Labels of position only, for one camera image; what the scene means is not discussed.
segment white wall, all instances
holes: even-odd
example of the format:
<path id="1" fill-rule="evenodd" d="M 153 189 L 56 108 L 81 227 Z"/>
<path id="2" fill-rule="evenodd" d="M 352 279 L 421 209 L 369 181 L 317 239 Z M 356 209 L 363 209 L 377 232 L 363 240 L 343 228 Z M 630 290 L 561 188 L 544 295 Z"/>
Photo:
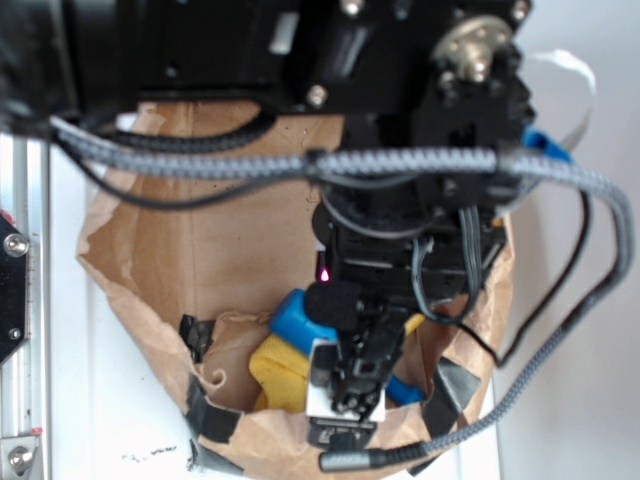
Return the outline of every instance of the white wall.
<path id="1" fill-rule="evenodd" d="M 518 41 L 526 53 L 568 49 L 594 69 L 596 113 L 575 156 L 627 191 L 636 209 L 636 224 L 640 224 L 639 27 L 637 0 L 537 0 Z M 584 83 L 540 68 L 527 72 L 539 125 L 561 136 L 581 113 Z M 597 213 L 583 268 L 527 339 L 526 354 L 497 374 L 497 398 L 534 347 L 609 266 L 610 223 L 603 208 Z M 576 196 L 556 188 L 537 192 L 515 214 L 520 255 L 511 334 L 562 268 L 579 218 Z M 501 423 L 503 480 L 640 477 L 639 283 L 636 266 L 624 285 L 572 334 Z"/>

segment blue part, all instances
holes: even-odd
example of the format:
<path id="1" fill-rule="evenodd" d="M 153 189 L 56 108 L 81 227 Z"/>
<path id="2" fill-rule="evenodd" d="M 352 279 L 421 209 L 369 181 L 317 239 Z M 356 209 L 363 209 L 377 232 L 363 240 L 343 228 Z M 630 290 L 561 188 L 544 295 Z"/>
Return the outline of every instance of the blue part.
<path id="1" fill-rule="evenodd" d="M 303 300 L 304 291 L 293 290 L 274 312 L 269 328 L 308 357 L 316 338 L 336 341 L 338 335 L 335 329 L 312 322 L 304 313 Z M 391 377 L 386 392 L 391 399 L 403 406 L 424 400 L 420 389 L 406 385 L 395 376 Z"/>
<path id="2" fill-rule="evenodd" d="M 522 145 L 541 150 L 547 157 L 566 163 L 573 163 L 571 155 L 554 142 L 546 133 L 527 127 L 522 134 Z"/>
<path id="3" fill-rule="evenodd" d="M 273 314 L 269 328 L 308 357 L 316 338 L 335 341 L 338 336 L 335 329 L 318 325 L 307 317 L 302 306 L 303 299 L 304 291 L 300 289 L 287 295 Z"/>
<path id="4" fill-rule="evenodd" d="M 387 385 L 387 395 L 401 406 L 424 400 L 424 393 L 419 388 L 410 387 L 395 375 Z"/>

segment yellow foam block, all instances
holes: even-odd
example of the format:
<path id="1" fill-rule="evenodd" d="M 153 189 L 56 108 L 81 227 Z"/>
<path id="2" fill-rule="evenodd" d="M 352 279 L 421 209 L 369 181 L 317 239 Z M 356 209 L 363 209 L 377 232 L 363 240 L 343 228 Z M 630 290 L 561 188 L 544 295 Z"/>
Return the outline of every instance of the yellow foam block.
<path id="1" fill-rule="evenodd" d="M 263 389 L 255 411 L 304 411 L 309 360 L 297 349 L 271 334 L 251 356 L 249 371 Z"/>
<path id="2" fill-rule="evenodd" d="M 416 313 L 411 316 L 411 318 L 407 320 L 407 323 L 404 324 L 404 334 L 406 336 L 411 335 L 424 321 L 425 316 L 421 313 Z"/>

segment brown paper bag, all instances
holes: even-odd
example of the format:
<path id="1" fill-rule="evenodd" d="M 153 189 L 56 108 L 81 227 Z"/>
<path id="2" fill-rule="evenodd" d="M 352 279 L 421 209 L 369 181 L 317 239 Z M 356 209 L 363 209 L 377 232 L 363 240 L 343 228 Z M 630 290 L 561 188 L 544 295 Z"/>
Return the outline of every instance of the brown paper bag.
<path id="1" fill-rule="evenodd" d="M 256 111 L 247 102 L 144 105 L 135 128 L 147 134 L 211 135 L 237 128 Z M 332 149 L 339 144 L 341 130 L 339 117 L 283 117 L 263 138 L 230 154 Z M 143 178 L 114 171 L 108 172 L 107 180 L 159 199 L 195 198 L 232 184 Z M 79 240 L 80 262 L 106 292 L 159 381 L 192 424 L 206 423 L 213 429 L 215 438 L 201 435 L 200 443 L 251 478 L 374 479 L 408 466 L 322 474 L 317 467 L 320 451 L 306 443 L 304 414 L 246 413 L 260 393 L 248 370 L 249 357 L 269 333 L 269 312 L 290 290 L 306 288 L 314 279 L 316 241 L 311 215 L 318 202 L 317 192 L 304 181 L 281 183 L 222 205 L 180 213 L 144 210 L 99 193 Z M 494 347 L 506 325 L 513 260 L 508 246 L 467 320 Z M 217 319 L 213 346 L 197 366 L 178 335 L 183 314 Z M 440 392 L 436 384 L 443 360 L 475 378 L 475 393 L 453 423 L 477 419 L 492 363 L 471 338 L 453 327 L 424 323 L 407 338 L 404 351 L 396 375 L 420 387 L 432 400 Z M 195 397 L 201 392 L 197 408 L 194 392 Z M 370 446 L 394 448 L 428 439 L 429 415 L 436 421 L 442 418 L 437 410 L 429 414 L 429 405 L 389 409 Z M 214 420 L 227 413 L 233 421 L 220 428 L 226 434 L 218 434 Z M 445 425 L 445 430 L 455 428 L 454 424 Z"/>

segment wire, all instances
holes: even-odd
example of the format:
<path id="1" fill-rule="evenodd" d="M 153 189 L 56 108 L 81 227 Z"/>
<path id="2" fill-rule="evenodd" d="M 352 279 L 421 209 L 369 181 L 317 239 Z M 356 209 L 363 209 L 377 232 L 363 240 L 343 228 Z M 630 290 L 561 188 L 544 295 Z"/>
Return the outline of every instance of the wire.
<path id="1" fill-rule="evenodd" d="M 422 314 L 429 320 L 442 325 L 459 325 L 476 304 L 482 286 L 482 251 L 480 249 L 480 218 L 476 206 L 459 210 L 460 230 L 462 235 L 462 255 L 467 274 L 467 290 L 469 298 L 462 312 L 453 317 L 447 317 L 434 312 L 427 304 L 424 285 L 422 284 L 422 265 L 432 243 L 425 239 L 413 240 L 413 254 L 411 259 L 411 282 Z"/>
<path id="2" fill-rule="evenodd" d="M 130 147 L 163 153 L 213 153 L 233 150 L 257 140 L 267 133 L 276 122 L 276 116 L 258 112 L 249 122 L 236 130 L 209 137 L 180 138 L 166 136 L 140 135 L 117 131 L 110 140 Z"/>
<path id="3" fill-rule="evenodd" d="M 582 226 L 580 227 L 580 234 L 573 248 L 571 257 L 569 258 L 567 265 L 565 266 L 564 270 L 562 271 L 554 285 L 549 289 L 544 298 L 538 303 L 534 311 L 531 312 L 526 320 L 522 323 L 513 341 L 511 342 L 511 345 L 507 349 L 507 352 L 502 357 L 499 357 L 498 353 L 493 348 L 491 348 L 472 328 L 463 323 L 458 325 L 460 329 L 471 336 L 485 352 L 491 355 L 491 358 L 498 368 L 504 367 L 509 362 L 511 357 L 516 353 L 527 331 L 536 322 L 536 320 L 540 317 L 540 314 L 547 308 L 549 303 L 555 298 L 557 293 L 567 282 L 567 280 L 575 270 L 578 261 L 582 257 L 582 254 L 584 253 L 587 239 L 589 237 L 589 232 L 591 230 L 593 208 L 589 195 L 580 192 L 580 200 L 582 204 Z"/>
<path id="4" fill-rule="evenodd" d="M 232 200 L 234 198 L 238 198 L 240 196 L 246 195 L 247 193 L 259 190 L 273 183 L 288 179 L 288 178 L 280 177 L 280 178 L 261 178 L 261 179 L 251 180 L 242 185 L 235 186 L 232 189 L 227 190 L 225 192 L 218 193 L 216 195 L 191 199 L 191 200 L 179 200 L 179 201 L 154 200 L 152 198 L 134 195 L 127 191 L 121 190 L 117 187 L 114 187 L 113 185 L 109 184 L 108 182 L 100 178 L 100 176 L 97 175 L 93 170 L 91 170 L 91 168 L 89 168 L 85 164 L 85 162 L 75 152 L 67 149 L 63 149 L 63 150 L 74 161 L 74 163 L 78 166 L 78 168 L 100 189 L 122 200 L 123 202 L 136 205 L 142 208 L 152 209 L 152 210 L 182 211 L 182 210 L 191 210 L 195 208 L 202 208 L 210 205 L 217 205 L 217 204 L 221 204 L 229 200 Z"/>

